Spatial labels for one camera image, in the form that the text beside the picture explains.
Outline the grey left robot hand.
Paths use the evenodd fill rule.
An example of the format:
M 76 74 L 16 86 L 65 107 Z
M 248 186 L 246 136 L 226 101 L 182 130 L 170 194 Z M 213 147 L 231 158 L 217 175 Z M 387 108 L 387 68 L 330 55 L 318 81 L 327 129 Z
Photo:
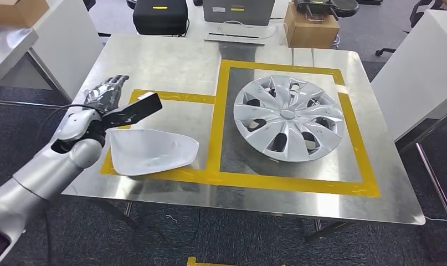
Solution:
M 128 79 L 128 75 L 115 75 L 107 78 L 86 92 L 84 105 L 98 108 L 103 112 L 117 109 L 122 87 Z

